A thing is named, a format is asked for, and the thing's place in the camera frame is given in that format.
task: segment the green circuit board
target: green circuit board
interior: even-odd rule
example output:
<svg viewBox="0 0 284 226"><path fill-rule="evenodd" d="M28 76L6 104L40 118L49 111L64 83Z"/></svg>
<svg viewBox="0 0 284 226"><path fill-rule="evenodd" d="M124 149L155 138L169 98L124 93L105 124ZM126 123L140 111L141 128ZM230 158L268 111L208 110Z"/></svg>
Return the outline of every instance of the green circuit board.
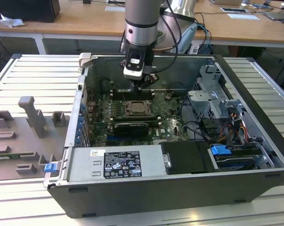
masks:
<svg viewBox="0 0 284 226"><path fill-rule="evenodd" d="M116 101L109 95L95 96L87 106L91 146L153 145L163 141L188 140L188 134L178 115L181 106L180 98L172 97L167 101L165 100L166 94L166 91L155 91L153 99L144 101L150 111L148 114L130 111L127 107L128 100ZM112 128L115 124L135 122L149 125L147 136L139 138L117 138L114 136Z"/></svg>

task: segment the power supply label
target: power supply label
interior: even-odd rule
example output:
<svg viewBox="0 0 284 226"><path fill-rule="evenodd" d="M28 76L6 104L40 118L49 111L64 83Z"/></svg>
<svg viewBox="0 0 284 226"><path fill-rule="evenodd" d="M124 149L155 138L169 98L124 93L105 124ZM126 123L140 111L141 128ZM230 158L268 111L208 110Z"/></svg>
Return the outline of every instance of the power supply label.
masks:
<svg viewBox="0 0 284 226"><path fill-rule="evenodd" d="M142 177L139 152L106 152L103 176L106 179Z"/></svg>

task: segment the blue cable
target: blue cable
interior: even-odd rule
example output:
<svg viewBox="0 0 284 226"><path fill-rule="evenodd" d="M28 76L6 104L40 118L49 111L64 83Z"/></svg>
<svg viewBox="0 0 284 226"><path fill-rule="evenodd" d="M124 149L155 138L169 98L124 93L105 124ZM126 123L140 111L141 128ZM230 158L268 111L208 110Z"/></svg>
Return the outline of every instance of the blue cable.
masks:
<svg viewBox="0 0 284 226"><path fill-rule="evenodd" d="M204 32L206 33L206 35L207 35L207 46L206 46L206 49L204 50L204 53L207 51L207 49L208 49L208 47L209 47L209 43L210 43L210 41L209 41L209 33L208 33L208 31L207 31L207 29L205 29L201 24L199 24L199 23L196 23L200 28L202 28L203 30L204 30Z"/></svg>

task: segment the laptop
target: laptop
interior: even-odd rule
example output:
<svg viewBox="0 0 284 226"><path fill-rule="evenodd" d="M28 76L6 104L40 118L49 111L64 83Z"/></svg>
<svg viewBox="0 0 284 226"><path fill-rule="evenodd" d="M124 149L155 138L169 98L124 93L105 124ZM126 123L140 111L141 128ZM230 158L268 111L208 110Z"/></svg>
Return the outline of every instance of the laptop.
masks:
<svg viewBox="0 0 284 226"><path fill-rule="evenodd" d="M274 12L262 12L262 13L272 20L284 19L284 13L274 13Z"/></svg>

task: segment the floor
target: floor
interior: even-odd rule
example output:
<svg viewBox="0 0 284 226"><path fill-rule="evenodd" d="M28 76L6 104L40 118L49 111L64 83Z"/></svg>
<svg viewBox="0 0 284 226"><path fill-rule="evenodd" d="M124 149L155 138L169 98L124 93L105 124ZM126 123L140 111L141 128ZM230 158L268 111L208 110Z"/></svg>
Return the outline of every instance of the floor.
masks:
<svg viewBox="0 0 284 226"><path fill-rule="evenodd" d="M39 53L34 40L30 38L3 37L1 42L12 54ZM49 54L79 54L80 52L116 53L119 48L118 41L101 40L80 40L81 51L76 50L74 40L46 39L46 45L48 47ZM9 59L9 55L5 52L5 50L1 46L0 48L0 57ZM221 54L224 57L229 56L227 46L214 46L213 49L215 54ZM263 51L257 62L274 79L284 66L284 49L268 48L268 52ZM0 60L0 71L4 65L5 62ZM277 82L281 83L283 78L284 70Z"/></svg>

